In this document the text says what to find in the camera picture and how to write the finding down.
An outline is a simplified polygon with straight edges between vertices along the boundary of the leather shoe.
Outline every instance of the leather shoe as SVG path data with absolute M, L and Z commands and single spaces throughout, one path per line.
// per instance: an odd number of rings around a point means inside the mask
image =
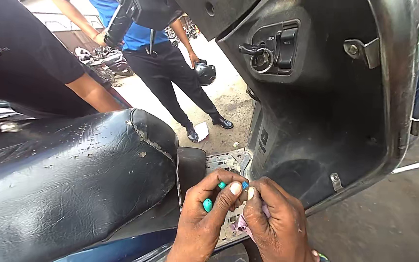
M 230 129 L 234 127 L 234 124 L 224 117 L 220 116 L 218 119 L 213 119 L 213 125 L 220 125 L 225 129 Z
M 187 137 L 192 142 L 198 141 L 198 134 L 195 132 L 195 129 L 193 127 L 187 128 Z

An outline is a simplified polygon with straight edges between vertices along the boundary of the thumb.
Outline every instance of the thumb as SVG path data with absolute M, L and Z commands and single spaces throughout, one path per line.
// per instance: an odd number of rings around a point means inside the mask
M 213 209 L 204 219 L 222 226 L 229 208 L 236 202 L 241 192 L 242 185 L 239 182 L 232 182 L 228 187 L 225 187 L 219 192 L 214 202 Z
M 247 222 L 248 227 L 256 240 L 266 239 L 267 234 L 270 233 L 270 225 L 268 218 L 261 208 L 263 202 L 261 200 L 258 190 L 254 187 L 249 187 L 247 192 L 247 204 L 243 209 L 243 217 Z

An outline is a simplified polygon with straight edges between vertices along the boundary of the blue shirt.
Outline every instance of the blue shirt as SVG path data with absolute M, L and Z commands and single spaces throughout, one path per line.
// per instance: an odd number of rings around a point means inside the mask
M 108 27 L 109 22 L 113 18 L 119 3 L 116 0 L 90 0 L 90 3 L 100 13 L 101 22 L 105 27 Z M 124 36 L 124 49 L 138 50 L 143 45 L 150 44 L 150 28 L 146 28 L 136 23 L 132 23 L 129 30 Z M 156 31 L 156 38 L 154 43 L 158 44 L 164 41 L 169 41 L 165 31 Z

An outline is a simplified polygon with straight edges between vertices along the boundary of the torn seat cover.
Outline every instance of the torn seat cover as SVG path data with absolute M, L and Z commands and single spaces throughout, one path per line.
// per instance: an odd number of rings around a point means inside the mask
M 139 109 L 0 133 L 0 261 L 53 261 L 108 238 L 175 184 L 178 140 Z

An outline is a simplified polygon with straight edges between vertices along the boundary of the scooter seat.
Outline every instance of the scooter seat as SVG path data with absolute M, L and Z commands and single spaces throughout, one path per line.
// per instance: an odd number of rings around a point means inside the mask
M 177 137 L 143 110 L 7 125 L 0 261 L 53 261 L 104 241 L 175 184 Z

